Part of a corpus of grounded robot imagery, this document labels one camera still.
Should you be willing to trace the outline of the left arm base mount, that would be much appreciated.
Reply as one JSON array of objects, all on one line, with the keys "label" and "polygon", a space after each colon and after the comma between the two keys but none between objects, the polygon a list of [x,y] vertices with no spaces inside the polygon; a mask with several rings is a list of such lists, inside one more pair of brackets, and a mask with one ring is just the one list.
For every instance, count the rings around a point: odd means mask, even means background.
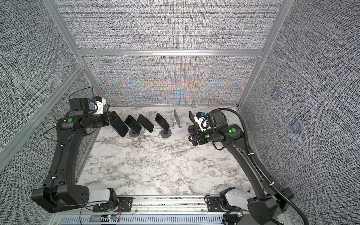
[{"label": "left arm base mount", "polygon": [[106,202],[93,206],[92,212],[130,212],[133,204],[133,197],[117,197],[114,202]]}]

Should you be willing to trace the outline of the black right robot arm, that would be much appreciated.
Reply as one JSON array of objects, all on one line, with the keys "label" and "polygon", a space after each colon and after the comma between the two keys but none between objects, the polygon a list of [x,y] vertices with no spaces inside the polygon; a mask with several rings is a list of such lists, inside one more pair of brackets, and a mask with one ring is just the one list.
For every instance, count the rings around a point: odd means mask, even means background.
[{"label": "black right robot arm", "polygon": [[[222,146],[219,150],[226,149],[236,159],[253,188],[252,191],[243,191],[229,187],[220,192],[217,204],[226,211],[223,223],[236,225],[243,214],[248,212],[259,225],[270,222],[280,225],[278,217],[292,206],[294,194],[290,188],[283,188],[269,174],[251,149],[246,129],[235,123],[230,124],[225,111],[234,113],[243,121],[236,111],[229,108],[219,108],[209,113],[188,113],[193,123],[188,128],[189,141],[194,146],[208,143],[216,146],[220,143]],[[235,210],[241,211],[237,220],[230,217]]]}]

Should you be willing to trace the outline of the large black phone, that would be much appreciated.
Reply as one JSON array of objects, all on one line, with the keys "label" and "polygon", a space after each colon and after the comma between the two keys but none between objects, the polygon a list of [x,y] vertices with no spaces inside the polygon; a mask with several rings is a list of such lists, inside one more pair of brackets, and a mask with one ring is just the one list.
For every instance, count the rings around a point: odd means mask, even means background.
[{"label": "large black phone", "polygon": [[121,136],[125,137],[129,129],[115,111],[111,111],[112,128]]}]

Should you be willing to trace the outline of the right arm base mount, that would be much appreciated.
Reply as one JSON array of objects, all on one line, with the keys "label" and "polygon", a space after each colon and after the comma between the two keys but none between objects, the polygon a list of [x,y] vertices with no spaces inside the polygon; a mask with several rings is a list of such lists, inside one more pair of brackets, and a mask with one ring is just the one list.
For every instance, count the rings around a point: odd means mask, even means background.
[{"label": "right arm base mount", "polygon": [[204,201],[209,212],[225,212],[220,204],[219,196],[206,195]]}]

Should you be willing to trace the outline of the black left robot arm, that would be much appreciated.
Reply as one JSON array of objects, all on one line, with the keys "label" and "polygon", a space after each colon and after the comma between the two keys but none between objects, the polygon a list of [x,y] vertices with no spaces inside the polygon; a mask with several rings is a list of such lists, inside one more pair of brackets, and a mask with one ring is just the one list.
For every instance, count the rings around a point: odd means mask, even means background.
[{"label": "black left robot arm", "polygon": [[90,203],[88,187],[78,185],[76,164],[80,145],[89,128],[113,123],[107,102],[100,96],[70,98],[70,111],[55,126],[56,150],[41,188],[33,190],[32,200],[48,213],[83,208]]}]

